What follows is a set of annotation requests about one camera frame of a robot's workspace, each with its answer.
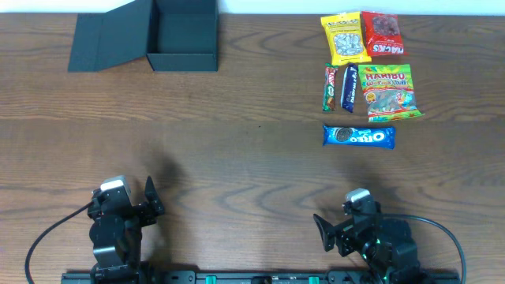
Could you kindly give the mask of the black gift box with lid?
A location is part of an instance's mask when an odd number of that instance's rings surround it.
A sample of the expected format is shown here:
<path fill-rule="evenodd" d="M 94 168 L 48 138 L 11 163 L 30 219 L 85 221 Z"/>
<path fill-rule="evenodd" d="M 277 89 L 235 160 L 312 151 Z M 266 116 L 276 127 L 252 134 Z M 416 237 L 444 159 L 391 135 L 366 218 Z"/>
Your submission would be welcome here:
<path fill-rule="evenodd" d="M 156 72 L 218 70 L 216 0 L 135 0 L 77 17 L 68 70 L 98 72 L 146 57 Z"/>

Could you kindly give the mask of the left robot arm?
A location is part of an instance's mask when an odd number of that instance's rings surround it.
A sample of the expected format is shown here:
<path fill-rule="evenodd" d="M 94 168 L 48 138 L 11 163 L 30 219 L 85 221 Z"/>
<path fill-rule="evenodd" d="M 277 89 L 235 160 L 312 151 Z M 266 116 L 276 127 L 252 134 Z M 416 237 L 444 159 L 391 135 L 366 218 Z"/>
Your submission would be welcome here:
<path fill-rule="evenodd" d="M 97 264 L 90 273 L 92 283 L 149 283 L 152 269 L 140 260 L 142 229 L 154 225 L 165 214 L 165 207 L 148 177 L 145 201 L 133 205 L 131 190 L 124 176 L 105 180 L 93 191 L 88 217 Z"/>

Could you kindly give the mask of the blue Oreo cookie pack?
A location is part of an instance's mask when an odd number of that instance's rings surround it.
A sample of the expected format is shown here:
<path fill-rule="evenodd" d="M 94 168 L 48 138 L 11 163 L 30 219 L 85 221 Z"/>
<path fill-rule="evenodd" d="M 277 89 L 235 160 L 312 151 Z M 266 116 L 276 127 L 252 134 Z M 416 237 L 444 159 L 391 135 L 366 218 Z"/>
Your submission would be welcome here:
<path fill-rule="evenodd" d="M 323 145 L 395 148 L 395 127 L 362 128 L 323 126 Z"/>

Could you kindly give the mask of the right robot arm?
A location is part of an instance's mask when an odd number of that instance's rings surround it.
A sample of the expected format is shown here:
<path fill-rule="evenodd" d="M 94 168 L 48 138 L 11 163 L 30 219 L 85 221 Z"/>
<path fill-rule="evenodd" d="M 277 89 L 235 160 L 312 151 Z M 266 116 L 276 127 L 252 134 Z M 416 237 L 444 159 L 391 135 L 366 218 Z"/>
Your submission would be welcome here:
<path fill-rule="evenodd" d="M 350 218 L 338 225 L 317 214 L 313 216 L 325 251 L 337 248 L 342 257 L 358 253 L 376 282 L 431 282 L 421 269 L 417 245 L 407 222 L 387 218 L 376 201 L 347 201 L 342 206 Z"/>

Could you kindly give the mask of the yellow pistachio snack bag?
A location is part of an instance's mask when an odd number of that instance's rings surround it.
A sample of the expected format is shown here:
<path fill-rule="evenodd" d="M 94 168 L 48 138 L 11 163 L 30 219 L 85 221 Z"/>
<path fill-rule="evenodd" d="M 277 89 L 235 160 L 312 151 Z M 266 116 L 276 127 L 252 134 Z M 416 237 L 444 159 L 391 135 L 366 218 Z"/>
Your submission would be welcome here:
<path fill-rule="evenodd" d="M 321 17 L 320 23 L 327 37 L 332 65 L 372 60 L 364 45 L 360 12 Z"/>

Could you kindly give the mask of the red Hacks candy bag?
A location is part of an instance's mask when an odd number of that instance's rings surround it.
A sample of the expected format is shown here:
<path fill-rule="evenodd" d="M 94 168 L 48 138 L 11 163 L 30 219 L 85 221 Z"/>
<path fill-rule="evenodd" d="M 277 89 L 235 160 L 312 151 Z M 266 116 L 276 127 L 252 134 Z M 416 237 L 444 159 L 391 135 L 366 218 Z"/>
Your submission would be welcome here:
<path fill-rule="evenodd" d="M 368 55 L 404 54 L 404 44 L 395 14 L 363 11 L 361 13 L 365 24 L 365 39 Z"/>

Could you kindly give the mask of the green red Milo bar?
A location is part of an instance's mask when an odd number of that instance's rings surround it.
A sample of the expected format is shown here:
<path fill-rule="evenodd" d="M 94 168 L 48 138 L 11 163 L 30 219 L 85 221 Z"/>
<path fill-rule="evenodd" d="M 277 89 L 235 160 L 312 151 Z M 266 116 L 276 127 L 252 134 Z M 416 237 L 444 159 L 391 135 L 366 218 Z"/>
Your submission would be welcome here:
<path fill-rule="evenodd" d="M 338 71 L 336 65 L 331 65 L 327 63 L 325 65 L 325 81 L 324 81 L 324 95 L 322 102 L 323 112 L 335 111 L 335 76 Z"/>

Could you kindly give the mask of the Haribo gummy worms bag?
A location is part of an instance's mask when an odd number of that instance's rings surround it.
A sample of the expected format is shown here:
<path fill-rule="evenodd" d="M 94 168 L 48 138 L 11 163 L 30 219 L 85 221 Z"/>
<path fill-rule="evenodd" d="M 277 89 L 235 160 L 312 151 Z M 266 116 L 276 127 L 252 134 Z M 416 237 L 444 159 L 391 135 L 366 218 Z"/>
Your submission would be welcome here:
<path fill-rule="evenodd" d="M 409 64 L 359 65 L 368 121 L 389 122 L 423 115 L 417 108 Z"/>

